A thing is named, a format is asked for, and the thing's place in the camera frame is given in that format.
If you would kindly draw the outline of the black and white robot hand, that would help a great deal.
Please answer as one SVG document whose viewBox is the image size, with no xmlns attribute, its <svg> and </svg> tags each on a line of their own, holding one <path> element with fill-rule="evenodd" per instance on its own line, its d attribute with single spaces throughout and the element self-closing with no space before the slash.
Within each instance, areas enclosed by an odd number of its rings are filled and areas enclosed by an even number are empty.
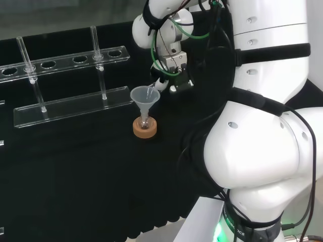
<svg viewBox="0 0 323 242">
<path fill-rule="evenodd" d="M 175 95 L 188 91 L 194 87 L 194 81 L 187 71 L 186 64 L 182 64 L 180 67 L 173 66 L 170 68 L 168 68 L 164 63 L 162 63 L 162 65 L 164 72 L 176 75 L 166 75 L 156 66 L 155 63 L 153 63 L 150 69 L 150 78 L 153 81 L 152 86 L 159 92 L 169 91 L 170 94 Z"/>
</svg>

